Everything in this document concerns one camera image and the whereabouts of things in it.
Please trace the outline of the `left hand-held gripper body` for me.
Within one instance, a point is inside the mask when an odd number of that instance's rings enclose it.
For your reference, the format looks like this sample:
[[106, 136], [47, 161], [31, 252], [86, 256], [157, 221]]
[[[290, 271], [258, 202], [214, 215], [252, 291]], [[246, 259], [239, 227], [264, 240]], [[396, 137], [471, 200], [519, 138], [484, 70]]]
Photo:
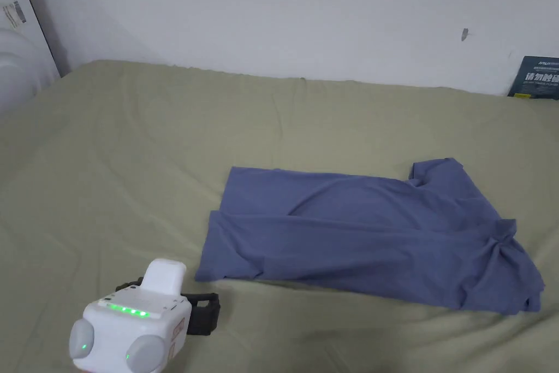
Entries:
[[141, 284], [88, 304], [70, 333], [74, 365], [84, 372], [162, 372], [186, 339], [186, 271], [181, 262], [155, 259]]

